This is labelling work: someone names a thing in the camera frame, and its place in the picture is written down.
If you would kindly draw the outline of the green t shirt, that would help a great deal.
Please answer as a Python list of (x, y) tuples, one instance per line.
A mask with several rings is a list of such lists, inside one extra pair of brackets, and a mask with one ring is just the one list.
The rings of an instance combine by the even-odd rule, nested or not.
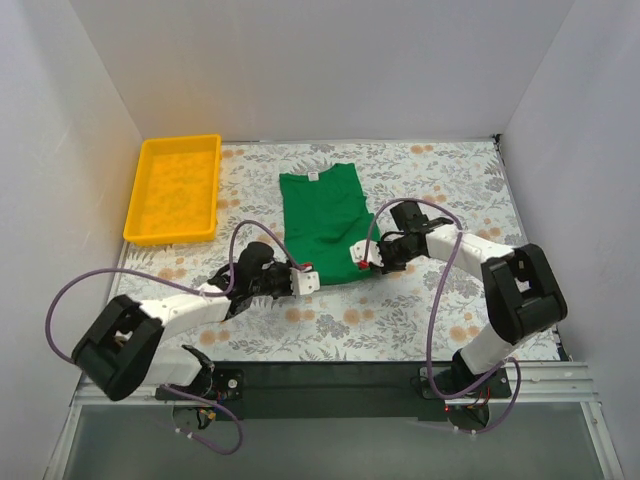
[(279, 176), (284, 243), (295, 260), (310, 263), (323, 286), (369, 278), (353, 262), (350, 247), (366, 238), (373, 214), (355, 165), (335, 164), (324, 172)]

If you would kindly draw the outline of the yellow plastic tray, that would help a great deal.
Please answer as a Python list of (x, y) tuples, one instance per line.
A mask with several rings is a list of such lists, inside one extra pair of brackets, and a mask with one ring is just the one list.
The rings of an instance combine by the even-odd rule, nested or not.
[(213, 240), (220, 161), (221, 137), (217, 134), (145, 140), (124, 240), (138, 246)]

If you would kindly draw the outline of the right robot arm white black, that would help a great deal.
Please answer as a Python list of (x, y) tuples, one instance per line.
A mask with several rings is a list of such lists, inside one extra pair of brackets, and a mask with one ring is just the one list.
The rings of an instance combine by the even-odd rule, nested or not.
[[(403, 270), (418, 257), (444, 262), (427, 324), (426, 381), (436, 398), (475, 397), (511, 361), (515, 350), (567, 317), (567, 303), (541, 247), (489, 241), (464, 231), (461, 221), (448, 210), (429, 218), (421, 210), (424, 204), (422, 199), (399, 198), (382, 205), (391, 212), (397, 232), (395, 239), (377, 242), (379, 258), (374, 267), (387, 274)], [(436, 373), (435, 324), (453, 268), (482, 282), (489, 322), (455, 352), (448, 369)]]

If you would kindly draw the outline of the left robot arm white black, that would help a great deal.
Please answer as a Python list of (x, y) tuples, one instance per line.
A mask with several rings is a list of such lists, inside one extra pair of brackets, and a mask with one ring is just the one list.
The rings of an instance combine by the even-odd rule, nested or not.
[(290, 261), (276, 260), (269, 245), (251, 242), (196, 294), (142, 301), (127, 295), (113, 298), (74, 347), (72, 363), (112, 401), (143, 385), (168, 385), (193, 400), (213, 398), (214, 361), (192, 345), (165, 343), (198, 326), (235, 317), (255, 297), (292, 296), (303, 274)]

